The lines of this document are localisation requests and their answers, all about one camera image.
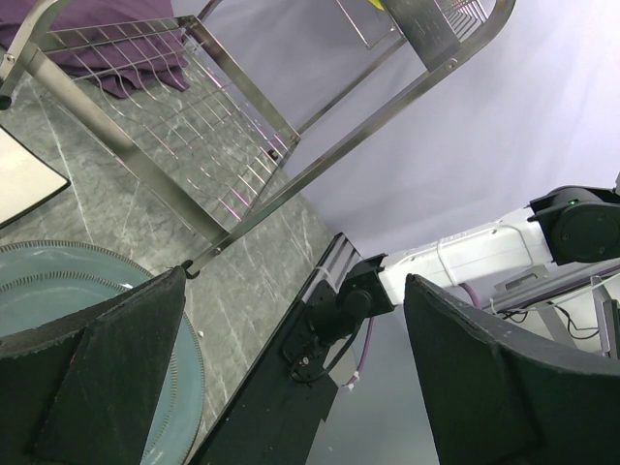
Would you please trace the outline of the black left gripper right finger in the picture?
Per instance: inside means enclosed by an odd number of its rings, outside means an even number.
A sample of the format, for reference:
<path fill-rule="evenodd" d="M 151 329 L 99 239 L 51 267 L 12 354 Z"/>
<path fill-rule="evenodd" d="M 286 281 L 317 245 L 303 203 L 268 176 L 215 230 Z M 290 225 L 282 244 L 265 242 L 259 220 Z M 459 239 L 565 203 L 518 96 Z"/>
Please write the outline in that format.
<path fill-rule="evenodd" d="M 408 275 L 404 314 L 442 464 L 616 464 L 619 362 Z"/>

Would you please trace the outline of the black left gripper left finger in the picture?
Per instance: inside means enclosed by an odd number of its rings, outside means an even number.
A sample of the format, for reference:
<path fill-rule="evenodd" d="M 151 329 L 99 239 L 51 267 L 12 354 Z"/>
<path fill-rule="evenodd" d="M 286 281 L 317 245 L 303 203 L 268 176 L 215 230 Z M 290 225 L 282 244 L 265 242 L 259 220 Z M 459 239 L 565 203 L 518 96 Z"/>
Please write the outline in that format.
<path fill-rule="evenodd" d="M 185 305 L 177 266 L 1 339 L 4 464 L 138 464 Z"/>

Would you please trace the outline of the teal round plate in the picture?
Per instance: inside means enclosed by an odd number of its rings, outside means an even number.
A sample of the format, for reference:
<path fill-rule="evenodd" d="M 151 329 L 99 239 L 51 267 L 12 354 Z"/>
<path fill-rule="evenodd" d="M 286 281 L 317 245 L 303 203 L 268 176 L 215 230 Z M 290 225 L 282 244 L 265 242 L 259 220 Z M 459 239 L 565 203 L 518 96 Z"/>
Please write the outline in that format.
<path fill-rule="evenodd" d="M 108 249 L 67 240 L 1 248 L 1 333 L 49 323 L 151 279 L 138 263 Z M 197 334 L 183 317 L 141 461 L 181 464 L 202 421 L 204 368 Z"/>

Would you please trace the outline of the white square plate black rim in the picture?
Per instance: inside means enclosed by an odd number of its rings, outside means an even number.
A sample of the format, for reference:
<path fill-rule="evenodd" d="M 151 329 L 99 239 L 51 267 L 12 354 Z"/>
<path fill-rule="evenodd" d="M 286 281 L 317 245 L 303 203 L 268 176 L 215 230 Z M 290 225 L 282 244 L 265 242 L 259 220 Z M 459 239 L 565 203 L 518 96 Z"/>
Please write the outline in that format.
<path fill-rule="evenodd" d="M 1 228 L 48 202 L 71 181 L 1 127 Z"/>

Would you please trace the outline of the green scalloped plate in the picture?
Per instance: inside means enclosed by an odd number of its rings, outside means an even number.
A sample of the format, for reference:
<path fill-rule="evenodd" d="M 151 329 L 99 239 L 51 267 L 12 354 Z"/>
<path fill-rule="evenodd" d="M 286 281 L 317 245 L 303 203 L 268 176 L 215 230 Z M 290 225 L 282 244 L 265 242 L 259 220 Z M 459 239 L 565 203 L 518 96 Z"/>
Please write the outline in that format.
<path fill-rule="evenodd" d="M 377 9 L 382 10 L 384 7 L 380 0 L 369 0 L 369 2 Z"/>

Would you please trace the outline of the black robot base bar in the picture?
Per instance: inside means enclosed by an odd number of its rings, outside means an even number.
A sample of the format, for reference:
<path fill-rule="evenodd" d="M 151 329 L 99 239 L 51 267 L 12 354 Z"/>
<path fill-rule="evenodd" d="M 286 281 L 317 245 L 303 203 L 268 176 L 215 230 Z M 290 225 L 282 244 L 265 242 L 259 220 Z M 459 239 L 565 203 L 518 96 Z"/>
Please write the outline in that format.
<path fill-rule="evenodd" d="M 340 389 L 335 365 L 362 327 L 336 302 L 359 259 L 346 235 L 331 240 L 191 463 L 306 462 Z"/>

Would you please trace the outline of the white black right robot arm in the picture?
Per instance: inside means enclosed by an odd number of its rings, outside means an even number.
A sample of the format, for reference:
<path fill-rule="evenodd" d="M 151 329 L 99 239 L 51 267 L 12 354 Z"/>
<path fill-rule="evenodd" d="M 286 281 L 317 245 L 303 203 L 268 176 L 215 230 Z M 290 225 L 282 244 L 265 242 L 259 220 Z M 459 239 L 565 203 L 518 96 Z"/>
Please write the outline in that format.
<path fill-rule="evenodd" d="M 619 191 L 563 186 L 502 218 L 423 246 L 357 263 L 337 292 L 305 308 L 282 352 L 293 381 L 311 386 L 351 347 L 363 322 L 405 300 L 405 281 L 419 275 L 440 288 L 543 264 L 594 264 L 619 256 Z"/>

